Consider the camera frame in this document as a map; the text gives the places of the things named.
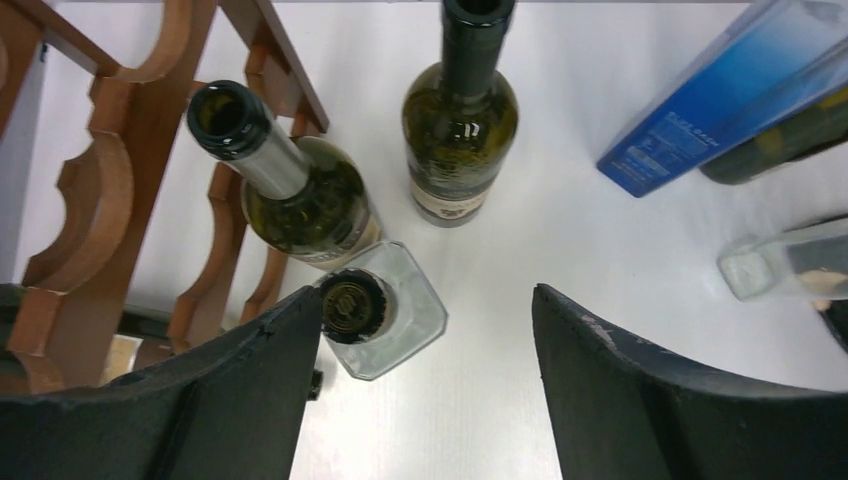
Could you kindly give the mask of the brown wooden wine rack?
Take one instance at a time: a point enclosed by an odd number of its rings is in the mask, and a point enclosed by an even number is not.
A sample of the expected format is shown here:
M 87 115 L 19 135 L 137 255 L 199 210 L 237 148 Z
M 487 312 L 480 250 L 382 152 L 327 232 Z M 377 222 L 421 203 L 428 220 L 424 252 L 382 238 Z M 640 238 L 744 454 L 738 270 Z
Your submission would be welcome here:
M 222 11 L 248 50 L 248 86 L 294 136 L 319 136 L 329 118 L 268 1 L 167 1 L 156 43 L 138 67 L 121 65 L 44 1 L 1 5 L 1 119 L 21 101 L 39 44 L 92 75 L 89 146 L 65 161 L 57 187 L 65 220 L 29 260 L 25 292 L 1 350 L 22 366 L 3 393 L 99 384 L 212 20 Z

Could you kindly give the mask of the clear round glass bottle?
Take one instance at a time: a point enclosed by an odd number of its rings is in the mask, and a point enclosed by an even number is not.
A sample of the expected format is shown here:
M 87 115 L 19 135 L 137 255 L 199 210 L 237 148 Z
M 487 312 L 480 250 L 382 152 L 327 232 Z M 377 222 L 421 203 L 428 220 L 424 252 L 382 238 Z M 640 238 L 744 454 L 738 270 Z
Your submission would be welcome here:
M 823 218 L 769 237 L 727 245 L 716 266 L 740 301 L 847 298 L 847 216 Z

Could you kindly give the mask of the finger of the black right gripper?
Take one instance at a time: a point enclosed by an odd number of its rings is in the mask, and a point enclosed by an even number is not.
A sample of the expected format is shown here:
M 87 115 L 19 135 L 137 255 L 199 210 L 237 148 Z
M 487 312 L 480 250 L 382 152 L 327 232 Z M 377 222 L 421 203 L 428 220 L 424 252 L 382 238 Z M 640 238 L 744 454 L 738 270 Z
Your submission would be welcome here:
M 818 303 L 818 313 L 832 337 L 847 351 L 847 301 L 822 300 Z

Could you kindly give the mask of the green wine bottle brown label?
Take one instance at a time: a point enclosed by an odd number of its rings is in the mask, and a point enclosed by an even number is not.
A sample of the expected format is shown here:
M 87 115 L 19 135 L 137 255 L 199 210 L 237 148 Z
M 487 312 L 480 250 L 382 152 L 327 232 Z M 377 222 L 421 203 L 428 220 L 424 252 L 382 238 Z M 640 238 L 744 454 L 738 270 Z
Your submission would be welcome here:
M 27 289 L 19 284 L 4 283 L 1 285 L 1 349 L 7 350 L 7 344 L 12 328 L 16 322 L 23 296 Z M 170 314 L 139 306 L 124 308 L 118 333 L 144 341 L 151 341 L 164 350 L 166 358 L 175 353 L 168 337 Z

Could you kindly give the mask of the clear square bottle black cap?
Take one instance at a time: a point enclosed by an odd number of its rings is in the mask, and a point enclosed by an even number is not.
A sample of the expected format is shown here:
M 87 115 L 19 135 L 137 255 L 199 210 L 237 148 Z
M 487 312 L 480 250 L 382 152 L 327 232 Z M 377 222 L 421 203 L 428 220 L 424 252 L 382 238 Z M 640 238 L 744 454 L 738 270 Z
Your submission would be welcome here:
M 373 381 L 446 331 L 449 313 L 407 247 L 382 240 L 314 283 L 322 334 L 347 373 Z

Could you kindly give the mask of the blue square glass bottle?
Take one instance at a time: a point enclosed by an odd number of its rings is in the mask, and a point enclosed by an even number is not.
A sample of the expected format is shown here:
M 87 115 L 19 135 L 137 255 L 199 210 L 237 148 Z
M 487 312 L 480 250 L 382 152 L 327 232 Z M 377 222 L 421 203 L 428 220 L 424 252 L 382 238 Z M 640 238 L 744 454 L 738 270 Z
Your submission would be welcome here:
M 846 84 L 846 2 L 756 1 L 616 136 L 596 167 L 640 198 Z

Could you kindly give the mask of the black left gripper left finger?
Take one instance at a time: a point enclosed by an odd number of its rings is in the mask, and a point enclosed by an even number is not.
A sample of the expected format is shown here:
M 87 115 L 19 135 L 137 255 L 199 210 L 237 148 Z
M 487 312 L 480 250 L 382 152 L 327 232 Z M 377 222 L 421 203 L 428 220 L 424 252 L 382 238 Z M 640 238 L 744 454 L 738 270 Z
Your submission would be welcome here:
M 1 398 L 5 479 L 286 479 L 320 337 L 305 286 L 102 387 Z

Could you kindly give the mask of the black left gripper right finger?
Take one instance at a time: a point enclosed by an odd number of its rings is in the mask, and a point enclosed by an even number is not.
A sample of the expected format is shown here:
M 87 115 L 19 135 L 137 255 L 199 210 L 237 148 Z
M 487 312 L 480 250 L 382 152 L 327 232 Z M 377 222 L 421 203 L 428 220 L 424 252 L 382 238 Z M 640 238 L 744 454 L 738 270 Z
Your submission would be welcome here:
M 843 479 L 847 396 L 691 360 L 533 292 L 533 335 L 566 479 Z

